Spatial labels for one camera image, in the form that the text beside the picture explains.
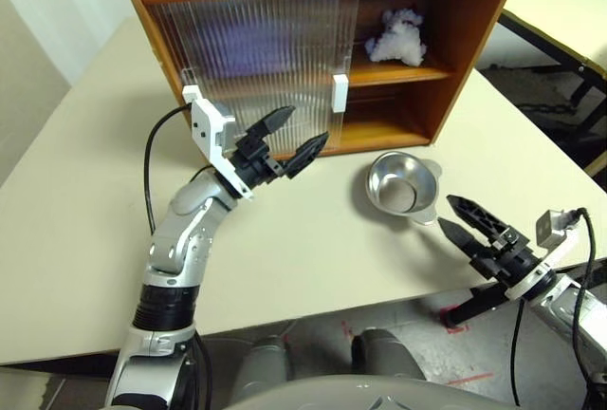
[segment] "ribbed plastic panel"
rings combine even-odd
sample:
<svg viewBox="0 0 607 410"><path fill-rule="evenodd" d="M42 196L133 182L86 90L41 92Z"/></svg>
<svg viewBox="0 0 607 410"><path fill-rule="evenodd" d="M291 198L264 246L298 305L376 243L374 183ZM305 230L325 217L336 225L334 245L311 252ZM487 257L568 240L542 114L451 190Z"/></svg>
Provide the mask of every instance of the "ribbed plastic panel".
<svg viewBox="0 0 607 410"><path fill-rule="evenodd" d="M296 111L267 139L273 153L295 151L329 131L333 75L348 73L359 0L201 0L159 4L152 13L184 84L235 116L238 134L285 105Z"/></svg>

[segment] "white bracket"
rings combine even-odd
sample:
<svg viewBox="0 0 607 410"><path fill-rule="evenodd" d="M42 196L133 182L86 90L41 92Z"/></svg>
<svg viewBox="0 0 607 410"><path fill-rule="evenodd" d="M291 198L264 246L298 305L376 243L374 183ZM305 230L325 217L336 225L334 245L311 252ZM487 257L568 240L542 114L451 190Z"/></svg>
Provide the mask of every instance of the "white bracket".
<svg viewBox="0 0 607 410"><path fill-rule="evenodd" d="M333 112L345 112L345 102L348 98L348 77L347 75L333 75Z"/></svg>
<svg viewBox="0 0 607 410"><path fill-rule="evenodd" d="M181 91L183 100L192 104L192 138L209 163L223 176L242 197L253 198L253 192L236 174L236 169L224 157L224 146L233 137L230 136L235 119L222 114L211 102L205 99L197 85L184 85Z"/></svg>

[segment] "red marking on floor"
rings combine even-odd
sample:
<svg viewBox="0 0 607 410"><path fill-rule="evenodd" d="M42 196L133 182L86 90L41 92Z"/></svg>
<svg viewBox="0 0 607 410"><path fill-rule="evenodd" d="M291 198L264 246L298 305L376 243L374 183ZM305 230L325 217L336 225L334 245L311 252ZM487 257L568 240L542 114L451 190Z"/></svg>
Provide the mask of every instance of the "red marking on floor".
<svg viewBox="0 0 607 410"><path fill-rule="evenodd" d="M352 328L348 326L345 320L341 320L341 332L343 332L343 337L352 341L354 335L352 334Z"/></svg>
<svg viewBox="0 0 607 410"><path fill-rule="evenodd" d="M443 315L445 315L445 312L447 312L448 310L451 310L452 308L456 308L457 305L454 306L446 306L440 309L440 319L443 320ZM458 327L446 327L445 329L447 330L448 334L457 334L458 332L466 332L466 331L470 331L470 327L468 325L463 325L463 326L458 326Z"/></svg>
<svg viewBox="0 0 607 410"><path fill-rule="evenodd" d="M490 379L491 377L493 377L493 372L488 372L487 374L473 375L472 377L466 377L464 379L451 380L450 382L447 382L445 384L463 384L469 382L476 382L477 380Z"/></svg>

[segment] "wooden cabinet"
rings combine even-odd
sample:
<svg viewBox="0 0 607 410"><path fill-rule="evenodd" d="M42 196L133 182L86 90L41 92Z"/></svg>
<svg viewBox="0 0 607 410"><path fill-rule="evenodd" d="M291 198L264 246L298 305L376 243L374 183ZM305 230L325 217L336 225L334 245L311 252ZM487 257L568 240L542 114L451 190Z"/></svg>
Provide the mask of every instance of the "wooden cabinet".
<svg viewBox="0 0 607 410"><path fill-rule="evenodd" d="M297 107L269 140L281 155L324 130L324 154L435 140L505 2L132 1L180 103L182 86L198 84L235 114L240 133L276 107ZM364 42L383 31L384 10L402 8L424 15L424 63L370 62ZM349 80L344 112L333 104L334 75Z"/></svg>

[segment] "black cable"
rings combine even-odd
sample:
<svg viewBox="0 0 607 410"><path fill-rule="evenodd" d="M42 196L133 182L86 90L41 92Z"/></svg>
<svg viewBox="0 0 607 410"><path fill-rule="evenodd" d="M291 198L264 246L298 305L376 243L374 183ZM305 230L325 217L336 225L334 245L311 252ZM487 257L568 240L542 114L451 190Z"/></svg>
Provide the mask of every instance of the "black cable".
<svg viewBox="0 0 607 410"><path fill-rule="evenodd" d="M205 362L205 374L207 376L207 393L205 396L205 410L211 410L211 402L212 402L212 364L211 364L211 355L209 354L209 350L202 342L202 338L198 331L195 332L194 338L196 339L196 344L198 345L198 349L200 353L202 353L202 358Z"/></svg>
<svg viewBox="0 0 607 410"><path fill-rule="evenodd" d="M152 199L150 198L150 155L152 154L154 137L164 122L175 114L190 111L190 108L191 106L186 104L185 106L179 106L178 108L175 108L162 116L162 118L160 118L160 120L152 128L148 141L145 143L145 155L143 157L143 195L145 196L145 210L147 211L148 223L150 224L150 233L154 233L154 230L156 229L154 212L152 211Z"/></svg>
<svg viewBox="0 0 607 410"><path fill-rule="evenodd" d="M519 393L516 390L516 376L514 374L514 362L516 359L516 344L519 340L519 329L523 320L524 300L519 299L519 311L516 314L516 323L514 324L514 334L512 334L512 345L510 346L510 386L512 386L512 397L517 407L521 406L519 402Z"/></svg>
<svg viewBox="0 0 607 410"><path fill-rule="evenodd" d="M205 170L208 170L209 168L211 168L212 165L207 165L207 166L203 166L202 168L200 168L198 171L196 171L193 176L190 178L190 182L192 182L194 179L196 179L200 173L202 173Z"/></svg>
<svg viewBox="0 0 607 410"><path fill-rule="evenodd" d="M595 396L597 393L597 390L595 389L595 384L592 382L590 374L586 370L586 367L581 359L581 354L579 353L579 315L581 313L581 305L584 300L584 294L586 293L586 289L588 287L588 281L590 280L590 275L592 274L592 267L597 254L597 244L595 242L595 231L593 229L588 211L586 208L579 208L577 213L578 215L584 217L584 220L586 221L586 227L588 228L588 240L590 241L590 255L588 256L588 262L586 263L586 271L584 272L583 280L579 284L578 297L576 298L576 306L573 312L572 344L573 351L576 355L576 360L578 361L579 371L586 380L586 386L589 393L588 401L592 401L593 396Z"/></svg>

